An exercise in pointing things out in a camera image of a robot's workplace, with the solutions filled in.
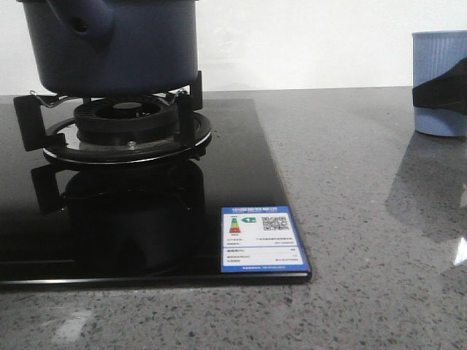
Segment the black gripper finger cup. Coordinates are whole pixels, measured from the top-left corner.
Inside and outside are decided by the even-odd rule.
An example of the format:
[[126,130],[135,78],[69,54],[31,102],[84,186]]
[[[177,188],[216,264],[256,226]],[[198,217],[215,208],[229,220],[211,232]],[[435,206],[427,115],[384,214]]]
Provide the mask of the black gripper finger cup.
[[412,89],[413,106],[466,111],[466,58],[449,71]]

